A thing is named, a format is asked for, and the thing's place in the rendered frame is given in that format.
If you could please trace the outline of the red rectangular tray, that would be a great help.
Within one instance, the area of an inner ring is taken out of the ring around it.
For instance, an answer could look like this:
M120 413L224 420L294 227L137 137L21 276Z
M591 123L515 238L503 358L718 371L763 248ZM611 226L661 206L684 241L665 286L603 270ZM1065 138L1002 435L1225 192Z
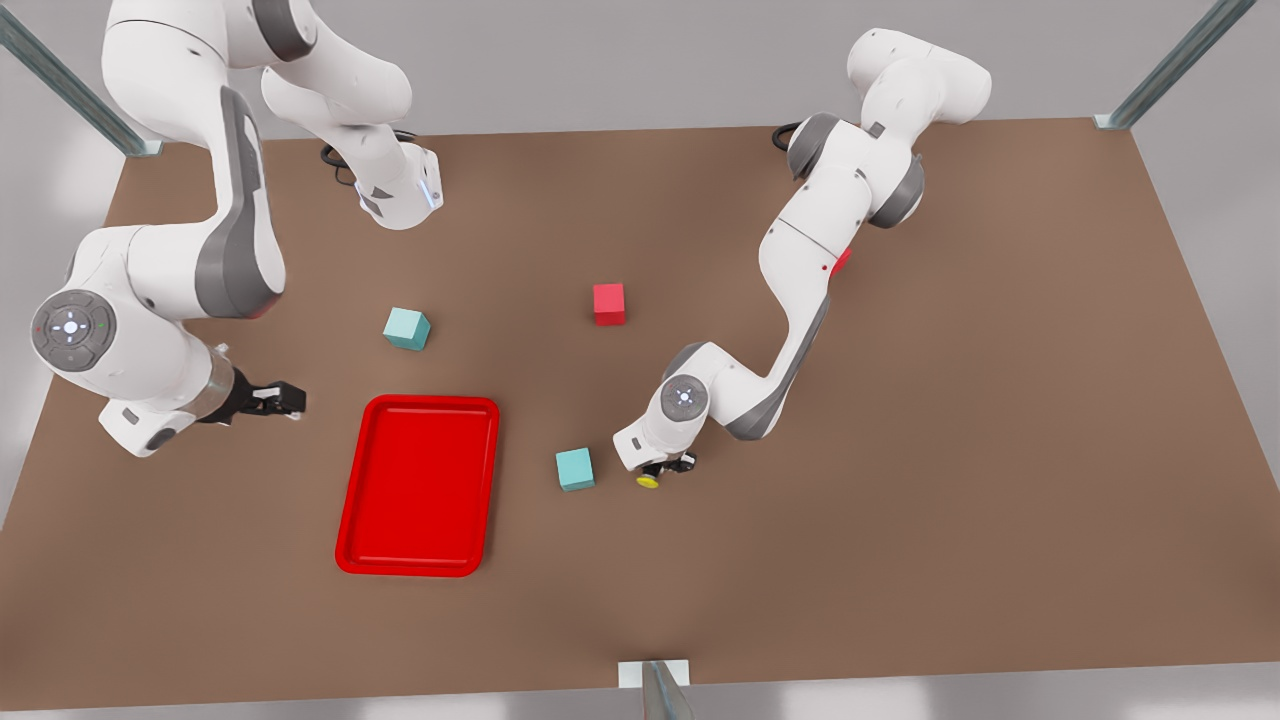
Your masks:
M338 568L369 575L472 574L485 551L499 421L489 398L372 398L337 534Z

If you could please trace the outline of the silver frame post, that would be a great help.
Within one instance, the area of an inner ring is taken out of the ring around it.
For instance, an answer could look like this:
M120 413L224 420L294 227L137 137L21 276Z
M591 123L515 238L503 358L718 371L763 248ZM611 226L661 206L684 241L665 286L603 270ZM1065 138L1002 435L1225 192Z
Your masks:
M639 688L643 720L695 720L684 693L690 685L686 659L623 661L617 664L618 688Z
M1094 127L1103 131L1132 129L1256 3L1216 0L1111 113L1093 115Z
M137 135L4 5L0 5L0 45L123 155L151 158L161 152L161 141Z

